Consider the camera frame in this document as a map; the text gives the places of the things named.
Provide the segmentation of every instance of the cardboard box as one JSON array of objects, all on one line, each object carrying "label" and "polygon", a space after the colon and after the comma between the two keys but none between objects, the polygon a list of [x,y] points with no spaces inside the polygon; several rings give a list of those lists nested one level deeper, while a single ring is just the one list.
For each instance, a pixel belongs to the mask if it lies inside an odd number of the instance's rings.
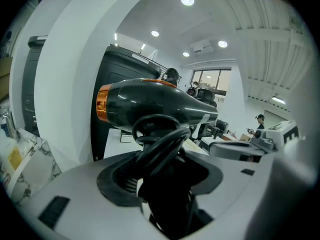
[{"label": "cardboard box", "polygon": [[237,141],[237,139],[229,134],[224,133],[222,138],[224,141]]},{"label": "cardboard box", "polygon": [[240,141],[243,142],[243,141],[250,141],[251,137],[246,135],[246,134],[242,134],[241,135],[241,138],[240,138]]},{"label": "cardboard box", "polygon": [[0,101],[9,94],[12,57],[0,59]]}]

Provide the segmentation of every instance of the person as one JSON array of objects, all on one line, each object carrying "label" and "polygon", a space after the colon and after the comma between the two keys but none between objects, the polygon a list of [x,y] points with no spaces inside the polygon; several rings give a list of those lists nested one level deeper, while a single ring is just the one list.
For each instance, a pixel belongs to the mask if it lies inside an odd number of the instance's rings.
[{"label": "person", "polygon": [[[264,124],[265,123],[265,116],[263,114],[259,114],[255,118],[258,120],[258,123],[259,123],[257,130],[263,130],[265,128],[265,124]],[[248,132],[249,132],[249,134],[256,136],[257,131],[248,130]]]},{"label": "person", "polygon": [[199,88],[199,83],[197,81],[194,81],[192,83],[192,86],[186,91],[187,94],[190,96],[196,97],[198,94],[198,88]]},{"label": "person", "polygon": [[170,67],[163,74],[161,80],[177,86],[179,80],[179,73],[175,68]]}]

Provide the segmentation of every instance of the white machine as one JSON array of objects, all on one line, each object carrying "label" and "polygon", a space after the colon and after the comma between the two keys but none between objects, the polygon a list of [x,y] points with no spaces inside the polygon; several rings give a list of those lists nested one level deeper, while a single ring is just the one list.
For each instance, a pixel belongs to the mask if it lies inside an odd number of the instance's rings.
[{"label": "white machine", "polygon": [[[145,100],[130,91],[137,87],[146,94]],[[145,110],[139,106],[150,100],[148,95],[154,95],[151,90],[156,88],[160,94],[173,93],[172,99],[163,103],[167,107],[161,106],[160,114],[154,113],[158,104],[149,103],[149,114],[141,116]],[[161,81],[127,80],[100,90],[98,116],[130,130],[143,151],[73,168],[44,187],[22,211],[42,237],[270,239],[316,183],[320,159],[311,150],[319,148],[318,141],[297,138],[294,122],[263,130],[246,146],[212,144],[209,156],[182,148],[190,131],[179,124],[190,120],[196,124],[206,113],[208,121],[214,121],[215,108]],[[138,106],[127,102],[132,99],[139,101]],[[193,102],[203,107],[193,109]],[[183,115],[177,113],[174,108],[183,108],[184,103],[188,109]],[[119,104],[123,109],[115,113]],[[296,138],[282,147],[292,137]],[[221,157],[258,154],[260,159],[258,163],[237,161],[221,158],[220,153]],[[149,220],[143,205],[150,208]]]},{"label": "white machine", "polygon": [[268,129],[258,129],[251,141],[215,141],[209,145],[211,156],[258,163],[265,154],[281,150],[299,137],[295,121],[282,121]]}]

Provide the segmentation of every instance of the window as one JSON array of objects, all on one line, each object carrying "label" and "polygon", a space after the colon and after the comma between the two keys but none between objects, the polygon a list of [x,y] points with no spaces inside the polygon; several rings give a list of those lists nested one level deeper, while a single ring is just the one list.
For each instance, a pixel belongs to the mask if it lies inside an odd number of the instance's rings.
[{"label": "window", "polygon": [[231,69],[194,71],[191,84],[197,81],[199,88],[225,96],[229,87],[230,75]]},{"label": "window", "polygon": [[203,71],[199,81],[199,88],[214,91],[217,86],[220,70]]},{"label": "window", "polygon": [[193,82],[198,82],[198,83],[199,83],[201,73],[202,73],[202,71],[195,71],[195,72],[193,73],[193,78],[192,78],[191,84],[192,84]]},{"label": "window", "polygon": [[229,87],[231,70],[221,70],[221,74],[219,76],[218,90],[227,91]]}]

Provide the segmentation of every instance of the white wall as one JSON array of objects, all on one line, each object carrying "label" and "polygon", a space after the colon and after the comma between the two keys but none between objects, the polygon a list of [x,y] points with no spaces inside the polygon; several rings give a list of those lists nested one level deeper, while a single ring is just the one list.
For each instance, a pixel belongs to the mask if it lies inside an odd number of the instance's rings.
[{"label": "white wall", "polygon": [[222,106],[224,105],[225,96],[216,94],[214,96],[214,101],[216,102],[216,109],[220,111]]},{"label": "white wall", "polygon": [[245,127],[249,129],[253,129],[255,131],[259,126],[256,116],[260,114],[264,115],[265,108],[261,104],[258,104],[250,99],[248,99],[244,103],[244,107],[245,107],[245,115],[244,115]]},{"label": "white wall", "polygon": [[77,165],[92,161],[90,117],[99,66],[116,29],[138,1],[72,0],[46,39],[34,106],[39,133],[59,167],[67,158]]},{"label": "white wall", "polygon": [[49,34],[55,21],[71,0],[42,0],[35,8],[14,47],[14,54],[10,71],[10,107],[17,129],[24,128],[22,114],[21,89],[25,64],[29,52],[28,40],[32,36],[46,36]]},{"label": "white wall", "polygon": [[166,68],[176,69],[179,75],[181,76],[180,82],[178,83],[178,87],[183,91],[187,90],[186,85],[188,85],[191,81],[191,77],[193,74],[192,69],[181,68],[181,65],[178,60],[175,60],[174,58],[168,56],[166,53],[164,53],[161,50],[158,51],[154,61]]},{"label": "white wall", "polygon": [[285,100],[298,126],[300,136],[319,134],[320,129],[320,62],[310,67],[302,81]]},{"label": "white wall", "polygon": [[268,110],[264,111],[264,127],[265,128],[270,128],[274,125],[279,124],[282,121],[287,121],[286,119],[269,112]]},{"label": "white wall", "polygon": [[240,139],[241,135],[247,132],[245,118],[245,99],[240,71],[237,65],[233,65],[229,88],[221,109],[218,110],[218,119],[229,123],[228,129]]}]

